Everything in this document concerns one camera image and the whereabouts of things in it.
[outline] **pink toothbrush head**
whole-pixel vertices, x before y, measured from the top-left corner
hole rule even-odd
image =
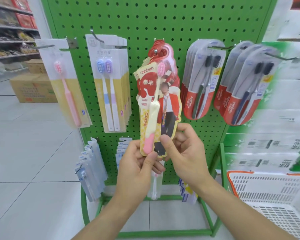
[[[108,73],[112,73],[112,61],[111,60],[106,60],[105,68]]]
[[[157,70],[158,77],[164,76],[165,70],[166,70],[166,65],[164,64],[164,62],[160,62],[158,64],[158,70]]]
[[[57,61],[54,63],[54,68],[56,69],[56,72],[58,72],[59,74],[62,73],[62,68],[61,68],[61,63],[60,63],[60,61],[57,60]]]

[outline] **pink toothbrush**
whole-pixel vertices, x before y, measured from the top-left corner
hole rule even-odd
[[[68,89],[66,80],[65,80],[65,78],[63,76],[63,72],[62,72],[62,67],[61,67],[60,61],[56,61],[54,63],[54,68],[56,69],[56,72],[58,72],[59,75],[60,75],[60,78],[62,80],[63,87],[64,87],[64,95],[65,95],[65,98],[67,99],[68,106],[70,108],[70,112],[72,114],[73,121],[74,121],[76,127],[79,128],[81,126],[81,120],[80,120],[80,117],[79,117],[79,114],[78,114],[78,111],[77,111],[77,108],[76,108],[75,101],[74,101],[74,99],[72,97],[71,91]]]
[[[154,100],[150,103],[149,120],[148,120],[147,128],[145,130],[145,140],[144,140],[143,151],[146,154],[149,154],[150,152],[152,152],[153,141],[155,139],[158,113],[159,113],[159,109],[160,109],[160,103],[158,102],[158,95],[159,95],[161,77],[164,75],[164,73],[165,73],[165,64],[164,64],[164,62],[160,62],[158,64],[158,70],[157,70],[158,78],[156,81]]]

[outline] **white plastic basket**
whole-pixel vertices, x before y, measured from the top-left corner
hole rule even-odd
[[[300,239],[300,174],[229,171],[233,193]]]

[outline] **hand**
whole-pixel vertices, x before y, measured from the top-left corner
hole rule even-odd
[[[165,171],[156,152],[147,157],[140,153],[140,140],[133,140],[120,160],[117,187],[113,198],[123,207],[135,211],[147,196],[151,184],[151,171]]]
[[[178,123],[173,141],[167,135],[160,136],[160,141],[168,153],[167,160],[172,160],[176,174],[194,191],[212,179],[207,167],[204,144],[190,124]]]

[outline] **right hand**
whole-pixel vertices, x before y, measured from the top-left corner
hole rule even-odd
[[[190,124],[178,123],[173,141],[162,135],[160,142],[168,153],[167,160],[171,158],[176,174],[194,191],[213,179],[208,171],[204,144]]]

